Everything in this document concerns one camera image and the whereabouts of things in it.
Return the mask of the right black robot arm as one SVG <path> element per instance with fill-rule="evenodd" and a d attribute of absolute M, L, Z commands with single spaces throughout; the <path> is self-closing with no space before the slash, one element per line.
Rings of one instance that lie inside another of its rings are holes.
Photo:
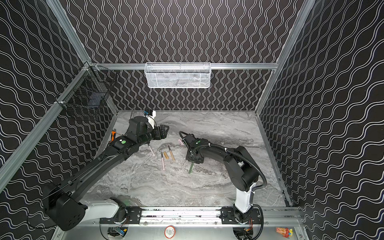
<path fill-rule="evenodd" d="M 241 224 L 248 222 L 253 211 L 254 193 L 267 186 L 267 179 L 247 149 L 243 146 L 227 148 L 182 131 L 179 135 L 188 148 L 188 162 L 202 164 L 205 158 L 209 158 L 225 166 L 237 189 L 233 219 Z"/>

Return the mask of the green pen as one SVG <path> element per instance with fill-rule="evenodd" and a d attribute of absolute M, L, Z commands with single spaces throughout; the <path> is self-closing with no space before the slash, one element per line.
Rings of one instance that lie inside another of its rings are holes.
<path fill-rule="evenodd" d="M 193 167 L 194 167 L 194 163 L 191 163 L 191 166 L 190 166 L 189 171 L 188 171 L 189 174 L 191 174 Z"/>

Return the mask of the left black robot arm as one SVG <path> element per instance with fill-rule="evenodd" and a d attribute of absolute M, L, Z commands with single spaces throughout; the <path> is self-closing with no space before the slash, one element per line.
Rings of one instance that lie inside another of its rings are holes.
<path fill-rule="evenodd" d="M 79 172 L 61 183 L 44 187 L 44 213 L 63 231 L 77 226 L 85 217 L 87 206 L 81 204 L 85 193 L 114 167 L 152 140 L 167 137 L 169 126 L 151 124 L 147 117 L 129 121 L 126 133 L 110 142 L 105 150 Z"/>

